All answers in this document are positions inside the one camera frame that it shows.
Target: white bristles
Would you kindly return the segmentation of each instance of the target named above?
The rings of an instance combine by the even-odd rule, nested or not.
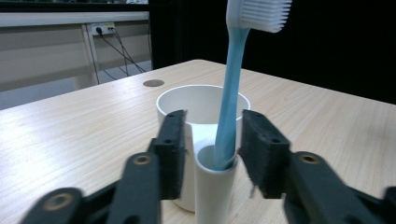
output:
[[[282,30],[291,0],[228,0],[227,25],[270,33]]]

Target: brush handle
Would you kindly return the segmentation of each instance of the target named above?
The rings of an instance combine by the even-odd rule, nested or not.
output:
[[[239,77],[249,28],[227,27],[230,38],[224,79],[219,126],[215,142],[215,169],[225,170],[233,163],[236,136],[236,106]]]

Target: wooden table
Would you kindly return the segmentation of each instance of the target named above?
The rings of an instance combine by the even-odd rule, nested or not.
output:
[[[126,159],[157,136],[155,101],[162,92],[222,86],[224,74],[224,64],[196,60],[0,111],[0,223],[18,223],[54,189],[89,195],[116,181]],[[143,85],[151,79],[164,85]],[[240,91],[293,151],[324,157],[349,186],[378,198],[396,186],[396,105],[248,70]],[[230,223],[287,223],[282,201],[259,192],[249,199],[243,165],[236,178]],[[194,223],[194,214],[163,201],[163,223]]]

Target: black partition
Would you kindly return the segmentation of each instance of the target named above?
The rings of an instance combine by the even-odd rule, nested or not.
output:
[[[227,1],[180,2],[177,62],[225,63]],[[294,0],[281,32],[250,32],[243,67],[396,104],[395,22],[391,0]]]

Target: power outlet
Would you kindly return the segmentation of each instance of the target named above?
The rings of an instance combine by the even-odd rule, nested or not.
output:
[[[116,28],[114,22],[96,22],[91,23],[92,35],[99,35],[97,29],[100,28],[102,30],[102,35],[112,35],[114,32],[111,29]]]

